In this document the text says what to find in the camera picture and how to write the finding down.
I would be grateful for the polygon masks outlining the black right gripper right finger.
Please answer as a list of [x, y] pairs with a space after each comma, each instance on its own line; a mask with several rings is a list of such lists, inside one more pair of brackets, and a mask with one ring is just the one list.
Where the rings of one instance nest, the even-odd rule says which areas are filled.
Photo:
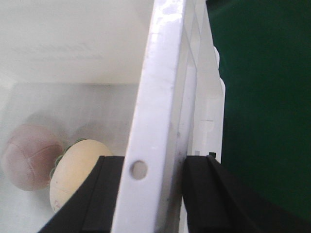
[[309, 233], [311, 224], [263, 199], [212, 156], [188, 156], [182, 195], [191, 233]]

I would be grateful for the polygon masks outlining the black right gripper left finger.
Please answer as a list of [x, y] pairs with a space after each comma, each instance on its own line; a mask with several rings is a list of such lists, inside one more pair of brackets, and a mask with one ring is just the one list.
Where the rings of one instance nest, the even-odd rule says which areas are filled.
[[100, 156], [86, 180], [40, 233], [109, 233], [123, 156]]

